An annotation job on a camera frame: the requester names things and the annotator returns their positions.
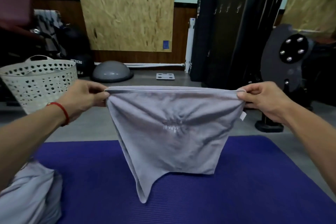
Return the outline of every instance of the clothing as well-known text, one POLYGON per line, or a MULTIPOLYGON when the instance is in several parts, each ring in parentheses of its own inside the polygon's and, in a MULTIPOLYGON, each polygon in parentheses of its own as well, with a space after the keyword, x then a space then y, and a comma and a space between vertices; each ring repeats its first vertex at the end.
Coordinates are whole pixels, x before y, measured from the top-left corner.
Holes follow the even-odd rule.
POLYGON ((61 217, 61 191, 61 175, 30 160, 0 192, 0 223, 56 223, 61 217))
POLYGON ((243 90, 115 86, 107 107, 142 203, 168 172, 213 174, 244 102, 243 90))

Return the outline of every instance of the plastic basket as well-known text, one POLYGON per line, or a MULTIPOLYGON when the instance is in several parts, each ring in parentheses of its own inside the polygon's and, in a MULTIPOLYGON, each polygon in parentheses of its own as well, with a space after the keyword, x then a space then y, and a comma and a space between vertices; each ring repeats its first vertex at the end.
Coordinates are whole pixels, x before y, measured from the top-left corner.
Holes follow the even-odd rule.
POLYGON ((0 68, 0 77, 27 114, 57 100, 77 79, 74 61, 43 57, 47 59, 32 61, 30 57, 0 68))

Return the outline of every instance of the red bracelet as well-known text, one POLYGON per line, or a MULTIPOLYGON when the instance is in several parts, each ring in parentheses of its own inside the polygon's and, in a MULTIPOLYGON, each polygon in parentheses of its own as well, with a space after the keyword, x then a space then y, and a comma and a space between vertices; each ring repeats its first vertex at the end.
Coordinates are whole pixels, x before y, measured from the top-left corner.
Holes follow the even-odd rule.
POLYGON ((62 109, 62 111, 64 112, 64 115, 65 115, 65 123, 63 125, 61 125, 61 127, 64 127, 66 125, 68 125, 70 123, 70 118, 69 118, 69 115, 68 115, 68 112, 65 110, 65 108, 60 104, 60 103, 57 103, 57 102, 51 102, 48 105, 57 105, 58 107, 60 107, 62 109))

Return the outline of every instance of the exercise mat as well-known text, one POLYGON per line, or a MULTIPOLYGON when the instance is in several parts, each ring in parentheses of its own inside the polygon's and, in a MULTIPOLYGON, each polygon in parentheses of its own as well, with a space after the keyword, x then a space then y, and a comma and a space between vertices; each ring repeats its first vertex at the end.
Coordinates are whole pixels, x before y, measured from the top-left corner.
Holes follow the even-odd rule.
POLYGON ((336 204, 271 140, 229 137, 214 175, 170 173, 146 204, 118 141, 45 143, 63 176, 58 224, 336 223, 336 204))

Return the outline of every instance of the basket handle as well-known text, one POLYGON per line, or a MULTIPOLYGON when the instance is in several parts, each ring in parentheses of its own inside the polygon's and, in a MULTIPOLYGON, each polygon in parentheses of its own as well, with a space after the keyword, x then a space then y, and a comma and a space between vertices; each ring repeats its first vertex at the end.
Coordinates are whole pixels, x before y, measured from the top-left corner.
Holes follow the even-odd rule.
POLYGON ((33 60, 31 60, 32 57, 37 57, 37 56, 41 56, 41 57, 45 57, 47 58, 47 60, 54 60, 48 56, 44 56, 44 55, 34 55, 34 56, 31 56, 30 58, 27 58, 25 62, 32 62, 33 60))

